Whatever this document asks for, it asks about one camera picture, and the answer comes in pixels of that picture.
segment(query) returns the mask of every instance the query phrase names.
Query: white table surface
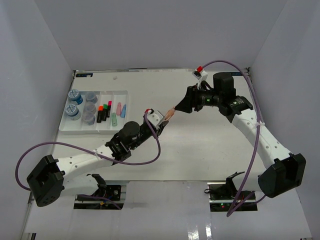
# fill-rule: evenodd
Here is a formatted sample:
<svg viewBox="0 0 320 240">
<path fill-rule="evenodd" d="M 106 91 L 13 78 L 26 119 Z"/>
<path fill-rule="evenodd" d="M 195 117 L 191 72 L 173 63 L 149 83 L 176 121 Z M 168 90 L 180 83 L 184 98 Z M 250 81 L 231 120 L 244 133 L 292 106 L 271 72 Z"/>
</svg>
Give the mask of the white table surface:
<svg viewBox="0 0 320 240">
<path fill-rule="evenodd" d="M 213 84 L 213 72 L 208 82 Z M 76 77 L 72 88 L 79 91 L 128 91 L 127 120 L 143 122 L 146 109 L 153 108 L 165 114 L 178 104 L 186 94 L 188 86 L 196 79 L 191 72 L 122 72 L 94 73 L 93 77 Z M 251 99 L 243 77 L 234 78 L 238 95 Z M 57 141 L 67 142 L 88 149 L 96 149 L 112 135 L 78 134 L 59 132 Z M 132 181 L 221 181 L 236 171 L 248 167 L 253 147 L 217 108 L 204 107 L 191 114 L 176 112 L 165 127 L 160 138 L 161 156 L 148 165 L 114 165 L 97 169 L 105 180 Z M 146 162 L 158 152 L 153 138 L 148 139 L 136 150 L 127 162 Z M 79 154 L 78 150 L 56 146 L 55 158 Z M 265 170 L 259 157 L 252 171 Z"/>
<path fill-rule="evenodd" d="M 213 72 L 209 72 L 210 84 L 212 75 Z M 237 94 L 250 100 L 245 80 L 242 77 L 234 77 L 234 80 Z M 72 87 L 80 91 L 128 90 L 128 121 L 141 124 L 147 108 L 165 113 L 185 96 L 187 86 L 193 84 L 195 78 L 187 71 L 110 72 L 75 78 Z M 57 141 L 95 149 L 111 137 L 102 134 L 67 135 L 60 132 Z M 265 199 L 258 205 L 257 212 L 236 212 L 227 218 L 226 213 L 209 212 L 207 196 L 204 198 L 200 195 L 205 183 L 181 185 L 177 182 L 146 182 L 219 181 L 236 171 L 247 169 L 253 147 L 217 109 L 205 107 L 192 114 L 177 112 L 159 139 L 162 152 L 156 162 L 144 166 L 117 164 L 95 171 L 105 180 L 144 181 L 132 183 L 131 188 L 127 189 L 131 191 L 127 193 L 127 198 L 130 202 L 139 199 L 138 202 L 148 207 L 133 208 L 133 212 L 74 210 L 74 198 L 60 198 L 47 207 L 39 208 L 33 204 L 25 232 L 38 233 L 36 240 L 81 240 L 90 237 L 104 237 L 107 240 L 209 240 L 211 238 L 203 238 L 204 231 L 208 229 L 205 225 L 209 224 L 213 239 L 218 240 L 299 240 L 311 237 L 296 190 Z M 56 146 L 53 156 L 60 158 L 78 153 L 72 148 Z M 133 151 L 127 161 L 144 162 L 156 155 L 157 145 L 151 138 Z M 259 157 L 256 158 L 253 170 L 264 171 Z M 168 192 L 176 191 L 181 196 L 168 197 Z M 163 202 L 169 204 L 169 210 Z M 177 211 L 180 214 L 173 214 L 181 204 L 187 206 L 185 209 L 197 210 Z M 193 218 L 199 221 L 198 225 L 192 221 Z M 190 232 L 194 226 L 197 226 L 198 236 Z"/>
</svg>

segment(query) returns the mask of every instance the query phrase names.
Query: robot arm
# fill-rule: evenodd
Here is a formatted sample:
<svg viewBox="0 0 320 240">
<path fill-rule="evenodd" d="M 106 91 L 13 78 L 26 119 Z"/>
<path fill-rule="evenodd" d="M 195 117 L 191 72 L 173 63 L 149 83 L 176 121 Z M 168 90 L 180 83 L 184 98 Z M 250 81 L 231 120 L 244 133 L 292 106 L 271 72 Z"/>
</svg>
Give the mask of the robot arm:
<svg viewBox="0 0 320 240">
<path fill-rule="evenodd" d="M 205 81 L 207 73 L 198 68 L 193 75 L 199 83 L 187 88 L 184 99 L 174 108 L 176 111 L 192 113 L 204 106 L 218 107 L 219 112 L 238 128 L 252 146 L 255 144 L 257 125 L 260 135 L 257 153 L 266 170 L 251 172 L 244 190 L 261 191 L 267 197 L 274 198 L 288 190 L 300 186 L 306 160 L 301 154 L 292 154 L 277 141 L 266 126 L 257 122 L 256 112 L 251 103 L 243 96 L 236 95 L 234 79 L 227 72 L 213 75 L 213 88 Z M 226 187 L 234 196 L 244 178 L 244 172 L 235 173 L 226 179 Z"/>
<path fill-rule="evenodd" d="M 168 124 L 157 110 L 148 109 L 146 119 L 159 136 Z M 110 167 L 116 160 L 123 162 L 131 156 L 131 150 L 139 147 L 152 136 L 152 131 L 144 120 L 142 125 L 127 122 L 105 145 L 93 150 L 95 155 L 82 153 L 75 156 L 54 159 L 52 155 L 43 157 L 27 177 L 27 182 L 39 207 L 47 206 L 60 196 L 92 195 L 106 186 L 98 174 L 87 174 L 102 167 Z"/>
</svg>

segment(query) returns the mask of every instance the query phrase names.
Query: green marker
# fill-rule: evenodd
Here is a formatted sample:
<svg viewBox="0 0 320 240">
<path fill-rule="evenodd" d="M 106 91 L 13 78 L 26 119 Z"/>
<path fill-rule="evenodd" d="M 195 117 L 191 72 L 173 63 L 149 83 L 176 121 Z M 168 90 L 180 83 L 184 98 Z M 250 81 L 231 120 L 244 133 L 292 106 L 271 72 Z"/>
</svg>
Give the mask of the green marker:
<svg viewBox="0 0 320 240">
<path fill-rule="evenodd" d="M 117 115 L 115 112 L 111 114 L 111 121 L 112 121 L 112 127 L 116 127 L 118 125 L 117 123 Z"/>
<path fill-rule="evenodd" d="M 102 110 L 102 121 L 107 120 L 107 114 L 108 114 L 108 105 L 103 104 L 103 110 Z"/>
</svg>

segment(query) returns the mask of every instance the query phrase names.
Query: vial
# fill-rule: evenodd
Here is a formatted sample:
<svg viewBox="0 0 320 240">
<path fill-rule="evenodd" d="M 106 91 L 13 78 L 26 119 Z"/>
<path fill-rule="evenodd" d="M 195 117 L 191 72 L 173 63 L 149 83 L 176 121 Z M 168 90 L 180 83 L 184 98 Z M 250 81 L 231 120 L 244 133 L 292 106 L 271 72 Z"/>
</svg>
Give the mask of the vial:
<svg viewBox="0 0 320 240">
<path fill-rule="evenodd" d="M 122 109 L 121 102 L 118 102 L 118 105 L 116 106 L 116 114 L 117 114 L 118 116 L 121 115 L 121 109 Z"/>
<path fill-rule="evenodd" d="M 126 117 L 126 110 L 127 110 L 127 104 L 123 105 L 122 111 L 121 111 L 121 118 L 125 118 Z"/>
<path fill-rule="evenodd" d="M 82 120 L 90 126 L 95 124 L 96 117 L 92 112 L 84 112 L 82 114 Z"/>
<path fill-rule="evenodd" d="M 81 112 L 74 104 L 69 104 L 65 107 L 65 113 L 69 116 L 71 120 L 78 120 L 81 117 Z"/>
<path fill-rule="evenodd" d="M 97 112 L 96 105 L 91 101 L 87 102 L 84 105 L 83 113 L 87 113 L 87 112 L 88 113 L 90 112 L 90 113 L 93 113 L 93 114 L 95 114 Z"/>
<path fill-rule="evenodd" d="M 117 115 L 115 112 L 111 114 L 112 127 L 116 127 L 118 125 Z"/>
<path fill-rule="evenodd" d="M 70 101 L 76 102 L 78 105 L 83 102 L 83 98 L 77 89 L 72 89 L 68 92 L 68 98 Z"/>
<path fill-rule="evenodd" d="M 94 91 L 88 91 L 85 95 L 85 99 L 87 102 L 92 102 L 94 104 L 98 102 L 97 95 Z"/>
</svg>

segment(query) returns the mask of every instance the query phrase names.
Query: white tray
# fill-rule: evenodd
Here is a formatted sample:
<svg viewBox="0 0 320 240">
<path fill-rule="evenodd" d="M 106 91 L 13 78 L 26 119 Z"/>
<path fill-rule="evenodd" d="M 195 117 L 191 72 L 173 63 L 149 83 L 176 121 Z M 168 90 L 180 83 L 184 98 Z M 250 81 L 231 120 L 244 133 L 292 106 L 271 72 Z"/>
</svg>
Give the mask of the white tray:
<svg viewBox="0 0 320 240">
<path fill-rule="evenodd" d="M 86 104 L 86 91 L 80 91 L 80 94 L 83 98 L 83 102 L 80 105 L 77 105 L 81 114 L 84 111 Z M 68 134 L 114 134 L 117 133 L 120 129 L 123 128 L 127 122 L 127 112 L 128 108 L 128 91 L 95 91 L 98 98 L 98 102 L 95 104 L 97 112 L 95 115 L 95 122 L 93 125 L 87 125 L 80 117 L 78 120 L 71 120 L 69 116 L 65 113 L 63 109 L 63 116 L 60 122 L 59 131 L 62 133 Z M 97 123 L 97 114 L 98 107 L 103 106 L 103 104 L 108 104 L 109 101 L 112 101 L 110 117 L 106 121 Z M 74 104 L 75 102 L 67 99 L 64 108 L 69 104 Z M 118 103 L 121 103 L 122 107 L 126 104 L 125 117 L 116 116 L 117 126 L 112 126 L 111 114 L 115 113 L 117 110 Z"/>
</svg>

